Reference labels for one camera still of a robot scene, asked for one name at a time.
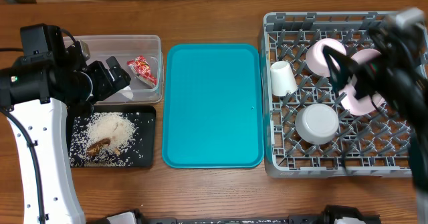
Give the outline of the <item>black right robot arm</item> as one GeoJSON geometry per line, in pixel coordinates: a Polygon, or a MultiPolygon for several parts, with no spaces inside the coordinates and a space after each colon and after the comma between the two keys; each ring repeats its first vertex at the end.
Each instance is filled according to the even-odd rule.
{"type": "Polygon", "coordinates": [[[356,99],[380,94],[414,129],[409,165],[417,191],[418,222],[427,222],[427,79],[417,73],[423,47],[419,24],[370,28],[368,35],[380,55],[361,64],[325,46],[322,49],[335,92],[355,84],[356,99]]]}

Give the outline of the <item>red snack wrapper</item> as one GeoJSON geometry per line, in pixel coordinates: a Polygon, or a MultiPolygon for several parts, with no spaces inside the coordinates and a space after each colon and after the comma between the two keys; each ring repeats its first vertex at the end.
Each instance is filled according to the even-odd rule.
{"type": "Polygon", "coordinates": [[[141,82],[151,88],[157,85],[157,79],[152,75],[151,68],[143,55],[127,61],[127,65],[141,82]]]}

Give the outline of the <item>small pink bowl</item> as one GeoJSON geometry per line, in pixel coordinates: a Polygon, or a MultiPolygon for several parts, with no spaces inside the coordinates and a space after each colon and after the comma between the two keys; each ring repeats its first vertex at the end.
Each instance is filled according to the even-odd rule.
{"type": "Polygon", "coordinates": [[[346,55],[346,48],[339,41],[325,38],[317,41],[308,49],[306,52],[306,65],[312,73],[322,77],[330,77],[327,62],[322,53],[322,49],[325,45],[346,55]]]}

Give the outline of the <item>white bowl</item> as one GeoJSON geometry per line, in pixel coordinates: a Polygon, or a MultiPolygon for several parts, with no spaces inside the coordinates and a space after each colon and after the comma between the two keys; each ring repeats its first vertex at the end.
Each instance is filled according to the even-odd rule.
{"type": "Polygon", "coordinates": [[[325,104],[311,104],[301,109],[295,119],[299,136],[314,145],[326,144],[334,139],[339,120],[334,109],[325,104]]]}

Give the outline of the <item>white plate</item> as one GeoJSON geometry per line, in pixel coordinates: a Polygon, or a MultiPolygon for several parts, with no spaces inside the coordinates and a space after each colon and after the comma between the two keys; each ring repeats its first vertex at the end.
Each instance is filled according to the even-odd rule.
{"type": "MultiPolygon", "coordinates": [[[[356,52],[351,58],[359,64],[377,57],[381,53],[375,49],[362,49],[356,52]]],[[[376,107],[380,107],[385,99],[380,94],[375,94],[372,98],[369,95],[357,100],[355,98],[356,89],[355,85],[357,79],[355,76],[352,77],[351,83],[347,84],[339,94],[346,93],[346,96],[341,100],[341,104],[345,110],[348,110],[352,115],[363,116],[375,111],[375,107],[371,102],[374,102],[376,107]]]]}

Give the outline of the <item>cream paper cup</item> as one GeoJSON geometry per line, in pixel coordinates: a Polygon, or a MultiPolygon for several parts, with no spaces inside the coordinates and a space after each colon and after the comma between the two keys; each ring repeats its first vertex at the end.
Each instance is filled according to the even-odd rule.
{"type": "Polygon", "coordinates": [[[291,65],[287,61],[273,63],[270,67],[270,76],[274,96],[293,94],[298,89],[291,65]]]}

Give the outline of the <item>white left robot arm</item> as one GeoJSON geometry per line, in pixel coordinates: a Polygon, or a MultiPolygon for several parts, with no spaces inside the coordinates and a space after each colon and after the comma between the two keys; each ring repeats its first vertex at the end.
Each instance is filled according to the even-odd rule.
{"type": "Polygon", "coordinates": [[[127,87],[130,76],[116,58],[91,61],[88,46],[44,23],[22,27],[20,56],[1,70],[1,113],[16,141],[26,223],[84,223],[67,145],[69,115],[127,87]]]}

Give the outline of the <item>brown food scrap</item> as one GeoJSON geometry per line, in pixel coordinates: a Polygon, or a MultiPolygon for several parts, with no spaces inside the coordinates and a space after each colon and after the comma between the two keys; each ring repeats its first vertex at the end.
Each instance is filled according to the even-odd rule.
{"type": "Polygon", "coordinates": [[[95,142],[94,144],[90,145],[86,149],[86,154],[88,156],[96,156],[104,147],[109,146],[110,143],[111,143],[111,140],[109,138],[103,138],[98,142],[95,142]]]}

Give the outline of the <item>white tissue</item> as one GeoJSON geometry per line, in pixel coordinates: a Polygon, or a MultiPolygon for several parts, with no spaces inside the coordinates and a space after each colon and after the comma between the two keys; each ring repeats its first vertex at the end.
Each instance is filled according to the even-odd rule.
{"type": "Polygon", "coordinates": [[[134,94],[130,86],[123,88],[120,93],[127,99],[133,100],[134,94]]]}

